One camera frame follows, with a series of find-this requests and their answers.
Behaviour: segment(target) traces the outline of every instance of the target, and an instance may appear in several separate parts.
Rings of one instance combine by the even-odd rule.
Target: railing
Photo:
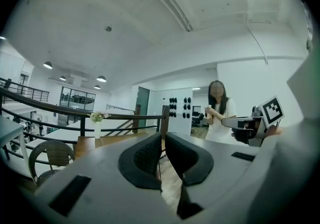
[[[22,84],[18,84],[18,83],[12,82],[11,79],[5,80],[3,78],[0,78],[0,88],[9,90],[18,95],[21,95],[33,100],[37,100],[41,102],[48,101],[48,96],[49,96],[48,91],[38,90]],[[3,103],[5,104],[7,102],[13,102],[13,101],[14,100],[9,97],[4,97]]]
[[[132,109],[126,109],[126,108],[122,108],[122,107],[118,107],[118,106],[113,106],[113,105],[106,105],[106,110],[109,110],[109,109],[120,109],[120,110],[127,110],[127,111],[132,111],[134,112],[134,110]]]
[[[58,126],[58,125],[54,125],[54,124],[50,124],[50,123],[44,123],[44,122],[39,122],[36,120],[32,120],[30,118],[18,115],[13,113],[12,111],[9,111],[5,108],[3,108],[3,100],[4,98],[9,98],[12,101],[16,101],[16,102],[20,102],[38,109],[42,109],[42,110],[46,110],[46,111],[50,111],[50,112],[54,112],[54,113],[58,113],[58,114],[64,114],[64,115],[73,115],[73,116],[77,116],[80,117],[80,128],[74,128],[74,127],[63,127],[63,126]],[[48,127],[52,127],[52,128],[58,128],[58,129],[65,129],[65,130],[73,130],[73,131],[80,131],[80,136],[85,136],[86,132],[93,132],[93,129],[86,129],[85,126],[85,120],[87,118],[90,117],[91,111],[87,111],[87,110],[76,110],[76,109],[71,109],[71,108],[66,108],[66,107],[62,107],[62,106],[56,106],[56,105],[51,105],[48,103],[44,103],[44,102],[40,102],[40,101],[36,101],[32,98],[29,97],[25,97],[22,96],[21,94],[17,94],[15,92],[12,92],[10,90],[4,89],[2,87],[0,87],[0,115],[2,115],[2,111],[4,111],[5,113],[12,115],[14,117],[17,117],[19,119],[28,121],[30,123],[35,123],[35,124],[40,124],[43,126],[48,126]],[[109,132],[107,135],[112,134],[113,132],[118,132],[115,135],[119,135],[121,132],[125,131],[126,133],[133,131],[133,133],[137,133],[138,130],[140,129],[148,129],[148,128],[156,128],[156,131],[159,132],[161,131],[162,133],[162,138],[165,138],[165,134],[168,131],[168,122],[169,122],[169,107],[168,106],[163,106],[162,108],[163,113],[162,115],[156,115],[156,116],[147,116],[147,115],[139,115],[140,113],[140,105],[136,106],[136,110],[134,115],[122,115],[122,114],[111,114],[107,119],[109,120],[127,120],[127,122],[123,123],[122,125],[120,125],[119,127],[117,127],[116,129],[102,129],[102,132]],[[151,126],[145,126],[145,127],[138,127],[138,122],[139,120],[158,120],[157,121],[157,125],[151,125]],[[36,138],[36,139],[42,139],[42,140],[58,140],[61,142],[64,142],[66,144],[72,144],[74,151],[76,150],[75,146],[77,144],[77,141],[69,141],[69,140],[62,140],[62,139],[54,139],[54,138],[48,138],[48,137],[42,137],[42,136],[38,136],[38,135],[34,135],[31,133],[28,133],[26,131],[23,132],[24,135],[28,136],[29,138]],[[13,144],[20,146],[20,144],[16,141],[11,141]],[[25,145],[27,149],[34,149],[31,146]],[[7,157],[9,157],[9,154],[12,154],[14,156],[17,156],[19,158],[23,158],[22,155],[17,154],[16,152],[13,152],[11,150],[8,150],[6,147],[4,148]],[[42,164],[49,164],[46,161],[40,161],[37,160],[36,162],[38,163],[42,163]]]

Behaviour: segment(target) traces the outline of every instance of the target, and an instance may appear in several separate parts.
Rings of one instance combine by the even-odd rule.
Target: ceiling light
[[[102,76],[100,75],[98,78],[97,78],[97,81],[100,81],[100,82],[107,82],[105,76]]]
[[[52,63],[49,62],[49,61],[46,61],[44,64],[43,64],[44,67],[47,67],[48,69],[52,69]]]

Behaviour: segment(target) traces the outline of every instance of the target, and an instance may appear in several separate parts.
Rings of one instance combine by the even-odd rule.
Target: window
[[[62,87],[60,105],[74,109],[93,111],[95,96],[95,94]]]

